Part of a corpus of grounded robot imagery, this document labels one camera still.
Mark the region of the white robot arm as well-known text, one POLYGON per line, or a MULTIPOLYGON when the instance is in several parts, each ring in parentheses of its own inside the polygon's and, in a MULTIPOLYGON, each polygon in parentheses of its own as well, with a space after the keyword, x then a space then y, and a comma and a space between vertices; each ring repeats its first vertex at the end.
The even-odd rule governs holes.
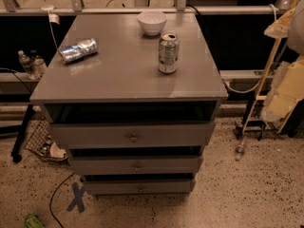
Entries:
POLYGON ((292 63, 281 63, 264 101, 261 118, 266 122, 276 122, 304 99, 304 0, 275 20, 264 34, 275 39, 286 38, 288 48, 300 56, 292 63))

